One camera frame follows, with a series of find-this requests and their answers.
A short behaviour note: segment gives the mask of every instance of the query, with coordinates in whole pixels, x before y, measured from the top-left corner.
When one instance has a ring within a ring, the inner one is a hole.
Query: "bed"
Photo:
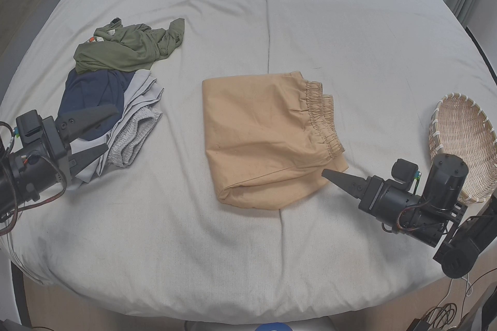
[[[384,233],[331,184],[280,211],[219,203],[201,99],[207,78],[299,70],[334,96],[349,173],[387,178],[405,158],[427,175],[442,96],[462,92],[497,120],[497,87],[442,0],[61,0],[0,119],[55,115],[76,46],[115,17],[185,19],[181,47],[152,67],[164,115],[132,166],[22,214],[1,245],[27,275],[129,315],[232,324],[358,310],[443,276],[435,249]]]

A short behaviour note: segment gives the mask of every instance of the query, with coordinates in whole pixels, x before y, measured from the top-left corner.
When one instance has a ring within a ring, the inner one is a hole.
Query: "woven bamboo basket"
[[[466,95],[450,93],[438,101],[429,129],[430,154],[455,154],[469,168],[459,200],[483,203],[497,186],[497,136],[487,115]]]

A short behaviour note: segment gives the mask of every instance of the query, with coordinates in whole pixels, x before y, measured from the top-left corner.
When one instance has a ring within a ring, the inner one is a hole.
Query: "cylindrical motor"
[[[453,154],[437,154],[433,157],[423,198],[438,210],[452,211],[468,171],[468,166],[460,157]]]

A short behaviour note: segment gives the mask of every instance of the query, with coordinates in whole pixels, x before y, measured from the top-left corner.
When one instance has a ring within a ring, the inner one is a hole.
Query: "mattress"
[[[300,70],[334,96],[349,173],[387,179],[404,158],[426,176],[443,95],[464,93],[497,121],[497,87],[442,0],[61,0],[0,119],[55,115],[76,46],[115,17],[185,19],[181,47],[152,67],[164,115],[130,167],[26,211],[2,238],[31,278],[129,315],[242,324],[357,310],[443,276],[435,249],[384,233],[331,184],[280,211],[218,202],[201,97],[204,79]]]

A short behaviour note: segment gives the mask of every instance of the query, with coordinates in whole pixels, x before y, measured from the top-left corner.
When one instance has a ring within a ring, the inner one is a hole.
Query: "folded tan shorts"
[[[217,198],[280,209],[343,172],[333,98],[300,72],[220,77],[202,83],[205,151]]]

